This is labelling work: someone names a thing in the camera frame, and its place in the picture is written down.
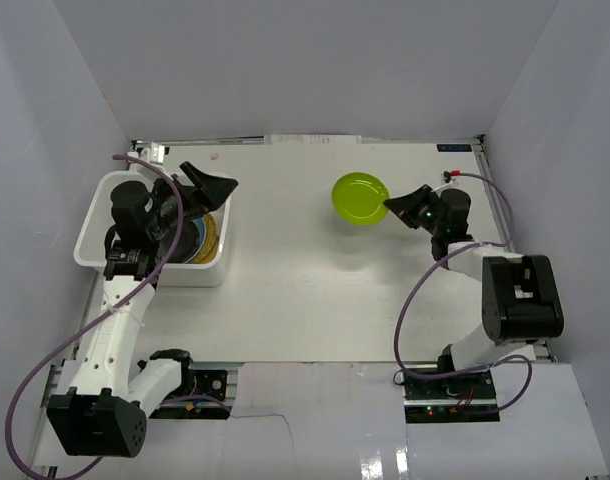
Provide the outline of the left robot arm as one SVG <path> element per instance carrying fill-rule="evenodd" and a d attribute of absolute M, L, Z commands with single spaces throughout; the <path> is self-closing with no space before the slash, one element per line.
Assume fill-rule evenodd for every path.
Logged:
<path fill-rule="evenodd" d="M 239 183 L 205 173 L 189 162 L 182 175 L 154 169 L 152 184 L 130 179 L 109 195 L 113 220 L 105 238 L 101 321 L 79 369 L 46 414 L 69 456 L 139 454 L 149 416 L 168 398 L 184 399 L 196 387 L 186 350 L 154 352 L 130 373 L 142 320 L 163 266 L 191 259 L 195 220 L 223 207 Z"/>

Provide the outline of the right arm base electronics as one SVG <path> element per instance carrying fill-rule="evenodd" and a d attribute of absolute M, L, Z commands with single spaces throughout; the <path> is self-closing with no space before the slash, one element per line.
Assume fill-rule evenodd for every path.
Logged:
<path fill-rule="evenodd" d="M 489 372 L 438 381 L 415 379 L 398 370 L 392 381 L 402 388 L 408 425 L 500 421 L 496 389 Z"/>

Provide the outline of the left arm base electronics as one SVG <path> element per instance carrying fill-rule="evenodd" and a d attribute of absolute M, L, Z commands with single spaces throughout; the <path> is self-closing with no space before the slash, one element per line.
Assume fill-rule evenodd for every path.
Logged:
<path fill-rule="evenodd" d="M 170 394 L 166 403 L 150 416 L 159 420 L 226 420 L 229 411 L 218 403 L 198 399 L 209 396 L 231 406 L 235 397 L 237 372 L 234 370 L 193 370 L 193 390 L 188 393 L 193 400 L 172 402 L 180 394 Z"/>

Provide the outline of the yellow patterned plate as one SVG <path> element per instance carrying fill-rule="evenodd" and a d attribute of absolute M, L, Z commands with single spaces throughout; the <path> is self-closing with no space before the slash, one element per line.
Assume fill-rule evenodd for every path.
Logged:
<path fill-rule="evenodd" d="M 203 250 L 197 258 L 197 263 L 209 263 L 215 256 L 215 248 L 218 244 L 217 225 L 214 217 L 211 214 L 204 216 L 207 227 L 206 243 Z"/>

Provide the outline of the round bamboo tray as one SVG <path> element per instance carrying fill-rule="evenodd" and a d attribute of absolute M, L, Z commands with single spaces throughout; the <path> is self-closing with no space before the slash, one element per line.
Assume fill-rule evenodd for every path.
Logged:
<path fill-rule="evenodd" d="M 222 221 L 215 215 L 215 214 L 211 214 L 215 221 L 216 221 L 216 225 L 217 225 L 217 234 L 218 234 L 218 244 L 217 247 L 215 248 L 215 256 L 214 258 L 210 261 L 213 262 L 215 260 L 215 258 L 217 257 L 219 250 L 220 250 L 220 241 L 221 241 L 221 231 L 222 231 Z"/>

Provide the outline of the light blue plate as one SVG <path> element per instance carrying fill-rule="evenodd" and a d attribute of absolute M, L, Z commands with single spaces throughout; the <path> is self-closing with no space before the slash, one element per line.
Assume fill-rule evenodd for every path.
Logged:
<path fill-rule="evenodd" d="M 206 236 L 207 236 L 207 227 L 206 227 L 206 221 L 204 217 L 199 217 L 193 220 L 193 224 L 196 227 L 197 233 L 198 233 L 198 246 L 196 247 L 196 252 L 194 254 L 194 256 L 191 259 L 192 263 L 196 263 L 197 262 L 197 258 L 199 256 L 199 254 L 201 253 L 201 251 L 204 248 L 204 245 L 206 243 Z"/>

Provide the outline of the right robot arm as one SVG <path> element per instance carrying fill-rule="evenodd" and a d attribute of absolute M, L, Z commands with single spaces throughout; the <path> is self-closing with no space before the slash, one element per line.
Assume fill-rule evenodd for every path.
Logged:
<path fill-rule="evenodd" d="M 405 366 L 399 339 L 406 311 L 401 311 L 393 346 L 395 360 L 405 375 L 436 380 L 444 396 L 457 399 L 471 389 L 471 373 L 514 358 L 514 352 L 526 345 L 561 336 L 564 314 L 550 259 L 507 252 L 501 243 L 474 239 L 468 232 L 471 198 L 466 192 L 447 189 L 438 193 L 424 185 L 405 196 L 385 200 L 384 206 L 407 227 L 423 229 L 431 236 L 435 263 L 413 287 L 405 307 L 440 268 L 464 274 L 481 287 L 479 325 L 444 348 L 434 373 Z"/>

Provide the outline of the lime green plate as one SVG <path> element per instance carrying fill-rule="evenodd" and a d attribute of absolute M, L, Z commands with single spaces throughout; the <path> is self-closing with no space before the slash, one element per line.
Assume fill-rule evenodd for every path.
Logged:
<path fill-rule="evenodd" d="M 386 185 L 365 172 L 341 176 L 333 185 L 331 201 L 344 221 L 358 226 L 380 223 L 388 213 L 384 202 L 390 198 Z"/>

